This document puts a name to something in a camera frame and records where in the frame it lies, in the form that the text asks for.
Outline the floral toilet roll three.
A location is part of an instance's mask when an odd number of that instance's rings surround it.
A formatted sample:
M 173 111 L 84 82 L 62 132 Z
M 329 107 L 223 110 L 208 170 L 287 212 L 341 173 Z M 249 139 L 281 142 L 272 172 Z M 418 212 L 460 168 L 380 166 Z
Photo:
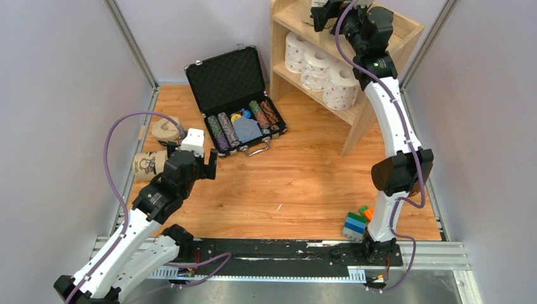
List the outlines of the floral toilet roll three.
M 305 52 L 312 47 L 302 36 L 290 31 L 286 36 L 284 64 L 293 73 L 300 74 L 305 64 Z

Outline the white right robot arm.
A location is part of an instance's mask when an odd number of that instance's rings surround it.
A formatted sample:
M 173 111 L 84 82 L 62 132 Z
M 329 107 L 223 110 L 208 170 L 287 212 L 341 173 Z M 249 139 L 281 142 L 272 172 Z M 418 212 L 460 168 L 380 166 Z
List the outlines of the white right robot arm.
M 422 147 L 401 100 L 398 72 L 388 52 L 393 12 L 370 1 L 325 1 L 310 13 L 316 32 L 323 31 L 328 20 L 336 21 L 330 33 L 342 59 L 353 67 L 381 128 L 386 157 L 371 169 L 378 194 L 361 248 L 363 259 L 375 265 L 396 249 L 395 227 L 403 204 L 425 206 L 425 197 L 417 203 L 409 196 L 423 192 L 434 155 Z

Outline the brown roll labelled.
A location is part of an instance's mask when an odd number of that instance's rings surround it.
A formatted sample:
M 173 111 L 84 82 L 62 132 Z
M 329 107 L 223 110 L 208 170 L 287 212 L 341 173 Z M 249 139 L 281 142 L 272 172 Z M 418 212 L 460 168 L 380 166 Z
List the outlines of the brown roll labelled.
M 313 26 L 311 8 L 316 5 L 315 0 L 297 0 L 299 7 L 299 17 L 301 21 L 309 26 Z

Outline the floral toilet roll one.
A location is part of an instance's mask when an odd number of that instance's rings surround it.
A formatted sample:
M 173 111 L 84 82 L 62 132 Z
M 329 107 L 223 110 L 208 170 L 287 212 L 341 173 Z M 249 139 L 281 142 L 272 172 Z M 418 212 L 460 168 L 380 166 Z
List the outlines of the floral toilet roll one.
M 323 91 L 328 71 L 336 62 L 335 57 L 318 47 L 307 49 L 301 72 L 303 87 L 316 92 Z

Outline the floral toilet roll two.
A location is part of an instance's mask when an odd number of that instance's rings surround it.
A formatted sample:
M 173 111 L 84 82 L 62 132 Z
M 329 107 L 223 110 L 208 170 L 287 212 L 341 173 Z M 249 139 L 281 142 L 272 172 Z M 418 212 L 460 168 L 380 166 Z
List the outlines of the floral toilet roll two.
M 353 69 L 345 63 L 332 65 L 324 84 L 323 102 L 336 111 L 349 110 L 355 104 L 360 84 Z

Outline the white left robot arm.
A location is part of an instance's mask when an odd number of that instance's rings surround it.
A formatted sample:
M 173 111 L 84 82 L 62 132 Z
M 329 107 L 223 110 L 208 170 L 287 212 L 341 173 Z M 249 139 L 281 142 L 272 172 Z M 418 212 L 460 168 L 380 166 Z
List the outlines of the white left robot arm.
M 174 224 L 140 255 L 136 251 L 190 196 L 194 183 L 215 179 L 218 151 L 208 163 L 202 147 L 172 146 L 163 172 L 143 187 L 128 217 L 106 244 L 74 275 L 62 275 L 53 284 L 65 303 L 120 303 L 148 275 L 176 259 L 188 261 L 194 253 L 191 233 Z

